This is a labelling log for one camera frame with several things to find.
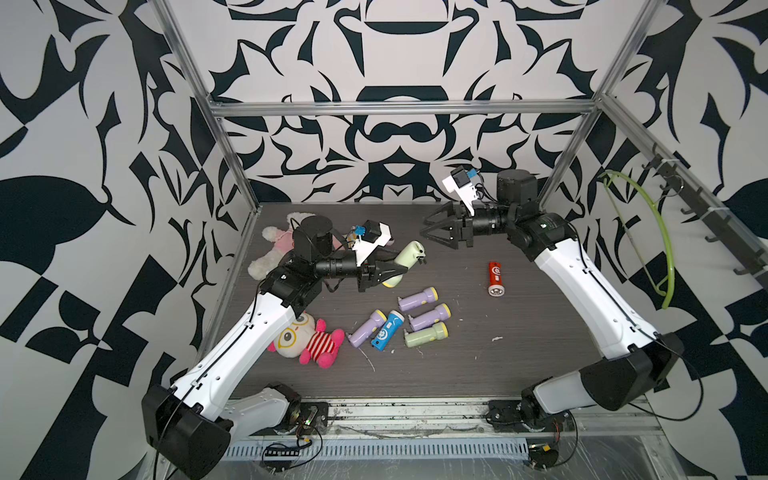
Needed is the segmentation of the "green flashlight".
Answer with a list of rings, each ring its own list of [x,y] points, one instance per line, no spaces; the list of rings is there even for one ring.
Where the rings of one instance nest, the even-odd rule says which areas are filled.
[[[410,270],[417,263],[423,262],[426,257],[424,246],[416,240],[408,243],[394,259],[394,263]],[[387,288],[396,287],[402,280],[403,274],[394,276],[383,282],[383,285]]]
[[[425,329],[405,334],[404,340],[408,348],[415,348],[433,341],[444,340],[448,337],[447,326],[443,322],[438,322]]]

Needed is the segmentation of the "red flashlight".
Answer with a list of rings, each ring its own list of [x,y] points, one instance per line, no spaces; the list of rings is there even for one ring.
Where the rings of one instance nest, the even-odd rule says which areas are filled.
[[[489,285],[487,287],[488,294],[491,297],[502,297],[505,294],[505,287],[502,281],[501,264],[498,262],[490,262],[488,264]]]

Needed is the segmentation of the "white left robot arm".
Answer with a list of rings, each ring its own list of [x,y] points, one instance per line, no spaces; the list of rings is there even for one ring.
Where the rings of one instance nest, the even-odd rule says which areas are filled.
[[[418,241],[389,249],[389,226],[373,220],[344,235],[330,219],[312,215],[292,226],[291,236],[292,248],[260,281],[235,326],[188,373],[169,387],[151,386],[142,399],[149,446],[189,479],[207,476],[236,438],[288,422],[300,398],[285,386],[272,384],[239,401],[231,395],[328,280],[353,278],[365,291],[425,258]]]

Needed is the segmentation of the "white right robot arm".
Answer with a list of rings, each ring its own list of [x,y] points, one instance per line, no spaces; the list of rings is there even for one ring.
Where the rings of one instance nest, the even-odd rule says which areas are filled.
[[[438,208],[446,217],[424,220],[424,238],[456,249],[481,235],[505,235],[565,295],[587,326],[601,358],[521,394],[517,422],[531,430],[568,410],[597,405],[617,411],[657,387],[683,345],[642,318],[594,265],[574,227],[538,201],[538,183],[526,170],[504,170],[489,195],[474,169],[454,168],[442,181],[457,201]]]

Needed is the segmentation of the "purple flashlight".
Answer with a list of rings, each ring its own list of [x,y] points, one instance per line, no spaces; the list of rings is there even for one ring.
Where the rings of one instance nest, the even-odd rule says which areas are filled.
[[[437,290],[434,287],[428,287],[409,296],[398,298],[398,307],[401,312],[408,312],[423,305],[433,304],[438,298]]]
[[[409,322],[411,330],[416,332],[431,327],[433,324],[448,320],[450,317],[450,308],[443,303],[416,317],[410,316]]]
[[[387,316],[381,310],[375,310],[353,333],[347,335],[350,344],[354,348],[359,348],[363,342],[376,333],[386,321]]]

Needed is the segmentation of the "purple flashlight upper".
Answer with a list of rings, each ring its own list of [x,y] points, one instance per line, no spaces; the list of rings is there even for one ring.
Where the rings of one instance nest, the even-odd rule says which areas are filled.
[[[398,307],[401,312],[408,312],[423,305],[433,304],[438,298],[437,290],[434,287],[428,287],[409,296],[398,298]]]

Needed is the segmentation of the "purple flashlight middle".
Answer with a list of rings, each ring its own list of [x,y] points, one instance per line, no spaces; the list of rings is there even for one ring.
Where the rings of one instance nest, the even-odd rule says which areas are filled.
[[[416,332],[431,327],[433,324],[448,320],[450,317],[450,308],[443,303],[416,317],[410,316],[409,322],[411,330]]]

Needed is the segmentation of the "blue flashlight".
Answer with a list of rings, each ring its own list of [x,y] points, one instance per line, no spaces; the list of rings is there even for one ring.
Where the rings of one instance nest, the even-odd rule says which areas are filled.
[[[398,329],[404,324],[404,316],[402,313],[392,310],[386,322],[379,328],[378,333],[371,341],[373,348],[384,351],[388,346]]]

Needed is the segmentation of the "pink striped plush toy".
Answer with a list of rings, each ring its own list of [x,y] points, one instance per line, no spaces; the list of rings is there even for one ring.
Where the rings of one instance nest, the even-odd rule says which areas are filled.
[[[337,250],[351,250],[356,242],[357,236],[354,233],[342,234],[340,237],[334,235],[332,238],[333,248]],[[380,247],[390,247],[394,244],[394,239],[390,235],[385,235],[383,240],[376,240],[374,244]]]

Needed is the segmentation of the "glasses doll plush toy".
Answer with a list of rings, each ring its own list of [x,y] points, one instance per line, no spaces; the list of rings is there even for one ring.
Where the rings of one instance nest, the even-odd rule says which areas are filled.
[[[342,329],[329,330],[323,319],[303,312],[267,347],[284,358],[297,358],[302,365],[311,362],[327,369],[334,365],[346,339]]]

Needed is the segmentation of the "white teddy pink shirt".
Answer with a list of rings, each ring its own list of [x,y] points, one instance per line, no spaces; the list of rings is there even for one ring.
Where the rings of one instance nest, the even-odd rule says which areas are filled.
[[[287,252],[293,249],[293,230],[301,222],[313,216],[313,213],[292,212],[286,216],[287,227],[280,229],[276,226],[268,226],[262,230],[262,237],[272,244],[271,250],[253,260],[248,266],[248,274],[256,281],[265,280],[267,275],[278,266]]]

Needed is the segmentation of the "green curved tube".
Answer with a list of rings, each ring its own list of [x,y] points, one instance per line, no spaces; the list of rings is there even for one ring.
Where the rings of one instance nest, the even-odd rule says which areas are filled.
[[[660,210],[661,199],[654,199],[638,180],[617,170],[605,170],[600,175],[600,183],[609,196],[609,204],[616,214],[624,235],[630,242],[634,254],[641,263],[642,272],[650,283],[652,291],[661,300],[660,308],[667,310],[672,306],[677,287],[676,259],[672,238],[666,220]],[[642,203],[646,210],[637,214],[637,220],[648,220],[653,227],[639,228],[639,224],[630,226],[625,207]],[[655,248],[661,255],[663,266],[656,274],[651,272],[648,254]]]

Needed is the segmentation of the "black hook rack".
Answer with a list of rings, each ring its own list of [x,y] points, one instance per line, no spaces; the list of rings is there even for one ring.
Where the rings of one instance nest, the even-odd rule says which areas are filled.
[[[709,230],[705,240],[720,243],[740,264],[733,272],[737,276],[751,276],[767,289],[767,246],[754,234],[736,213],[707,188],[684,164],[674,156],[665,157],[665,150],[657,143],[640,147],[647,159],[643,166],[663,182],[658,200],[678,199],[681,213],[702,222]]]

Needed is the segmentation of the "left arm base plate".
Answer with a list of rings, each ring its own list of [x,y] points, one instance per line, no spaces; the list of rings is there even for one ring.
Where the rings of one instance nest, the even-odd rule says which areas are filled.
[[[292,403],[281,422],[274,427],[267,427],[266,433],[269,434],[291,434],[296,433],[300,428],[314,431],[319,430],[324,434],[327,430],[329,419],[330,404],[328,402],[302,401]]]

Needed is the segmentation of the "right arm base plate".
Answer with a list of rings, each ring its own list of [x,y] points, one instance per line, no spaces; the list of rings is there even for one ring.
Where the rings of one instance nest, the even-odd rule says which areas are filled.
[[[490,400],[484,420],[497,432],[563,433],[576,430],[569,412],[548,414],[527,399]]]

